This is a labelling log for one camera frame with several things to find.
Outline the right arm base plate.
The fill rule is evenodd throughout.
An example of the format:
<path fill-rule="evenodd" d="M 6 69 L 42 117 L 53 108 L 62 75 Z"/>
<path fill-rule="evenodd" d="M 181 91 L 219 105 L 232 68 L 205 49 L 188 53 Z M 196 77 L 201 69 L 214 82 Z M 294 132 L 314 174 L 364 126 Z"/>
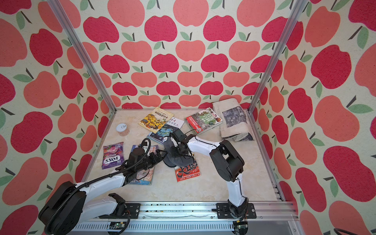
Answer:
<path fill-rule="evenodd" d="M 245 203 L 239 207 L 232 205 L 231 203 L 217 203 L 216 207 L 212 209 L 213 212 L 216 212 L 218 219 L 256 219 L 256 209 L 254 204 Z"/>

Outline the grey microfibre cloth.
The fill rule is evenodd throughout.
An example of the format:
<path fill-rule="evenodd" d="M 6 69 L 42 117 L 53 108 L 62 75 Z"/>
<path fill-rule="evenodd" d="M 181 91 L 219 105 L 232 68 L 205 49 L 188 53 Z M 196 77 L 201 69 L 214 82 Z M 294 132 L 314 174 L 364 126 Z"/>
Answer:
<path fill-rule="evenodd" d="M 168 167 L 186 167 L 194 163 L 194 158 L 191 156 L 185 157 L 183 153 L 179 153 L 178 148 L 175 146 L 171 137 L 164 137 L 164 150 L 167 152 L 163 162 Z"/>

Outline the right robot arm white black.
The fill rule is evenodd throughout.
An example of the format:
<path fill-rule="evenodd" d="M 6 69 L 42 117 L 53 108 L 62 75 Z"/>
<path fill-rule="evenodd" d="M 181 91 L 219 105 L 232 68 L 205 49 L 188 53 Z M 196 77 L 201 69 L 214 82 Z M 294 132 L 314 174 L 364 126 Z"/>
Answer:
<path fill-rule="evenodd" d="M 165 137 L 164 149 L 167 151 L 164 162 L 170 167 L 183 168 L 192 164 L 194 153 L 209 156 L 219 176 L 227 182 L 228 204 L 232 217 L 245 217 L 248 198 L 241 191 L 244 160 L 229 141 L 210 142 L 195 135 Z"/>

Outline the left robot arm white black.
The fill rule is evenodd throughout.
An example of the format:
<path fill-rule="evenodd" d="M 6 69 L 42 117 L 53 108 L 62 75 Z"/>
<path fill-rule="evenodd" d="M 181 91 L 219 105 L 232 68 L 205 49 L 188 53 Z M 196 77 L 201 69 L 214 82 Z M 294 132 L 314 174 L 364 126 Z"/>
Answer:
<path fill-rule="evenodd" d="M 38 215 L 45 224 L 45 234 L 66 235 L 77 224 L 96 217 L 124 219 L 126 222 L 120 230 L 123 232 L 137 213 L 121 196 L 110 191 L 129 184 L 138 172 L 153 168 L 165 156 L 163 150 L 149 152 L 147 148 L 137 147 L 128 160 L 105 176 L 80 184 L 62 183 Z"/>

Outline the blue sunflower magazine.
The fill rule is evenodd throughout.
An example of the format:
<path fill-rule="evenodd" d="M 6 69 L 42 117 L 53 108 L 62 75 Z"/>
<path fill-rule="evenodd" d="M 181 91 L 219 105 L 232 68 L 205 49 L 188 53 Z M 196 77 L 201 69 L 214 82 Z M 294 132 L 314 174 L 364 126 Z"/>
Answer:
<path fill-rule="evenodd" d="M 137 145 L 133 145 L 131 151 L 133 151 L 135 148 L 137 148 Z M 149 154 L 151 152 L 156 152 L 156 150 L 159 149 L 158 145 L 151 146 L 149 150 Z M 148 169 L 148 170 L 142 170 L 137 173 L 136 179 L 132 180 L 129 184 L 130 185 L 145 185 L 149 186 L 152 184 L 153 179 L 153 173 L 154 173 L 154 167 Z"/>

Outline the red manga book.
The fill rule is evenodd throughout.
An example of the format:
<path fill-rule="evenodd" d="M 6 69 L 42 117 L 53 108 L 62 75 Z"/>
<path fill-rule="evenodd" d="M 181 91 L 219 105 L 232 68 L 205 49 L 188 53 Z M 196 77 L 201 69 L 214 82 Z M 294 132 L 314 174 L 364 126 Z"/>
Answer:
<path fill-rule="evenodd" d="M 193 160 L 192 164 L 189 164 L 185 167 L 176 166 L 174 170 L 177 182 L 182 182 L 201 175 L 196 159 Z"/>

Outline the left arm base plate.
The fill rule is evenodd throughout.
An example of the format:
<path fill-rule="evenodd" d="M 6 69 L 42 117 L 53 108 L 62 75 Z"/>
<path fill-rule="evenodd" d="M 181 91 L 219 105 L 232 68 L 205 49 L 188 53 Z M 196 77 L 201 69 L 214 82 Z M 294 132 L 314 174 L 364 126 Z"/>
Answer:
<path fill-rule="evenodd" d="M 118 203 L 110 214 L 101 215 L 101 219 L 137 219 L 140 212 L 139 203 Z"/>

